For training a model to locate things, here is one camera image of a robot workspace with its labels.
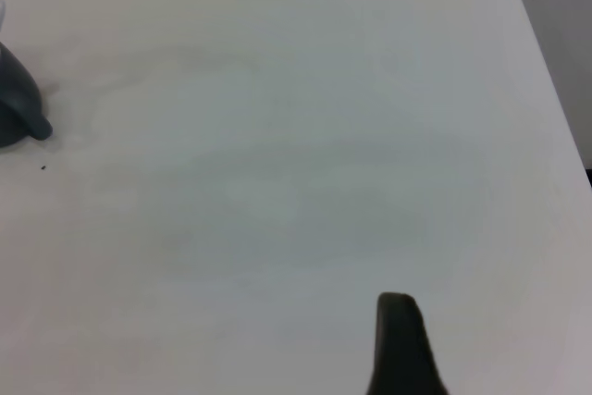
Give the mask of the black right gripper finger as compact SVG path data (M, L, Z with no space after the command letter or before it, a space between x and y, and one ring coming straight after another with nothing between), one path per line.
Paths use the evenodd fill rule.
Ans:
M374 365L366 393L448 394L422 312L408 294L384 292L378 297Z

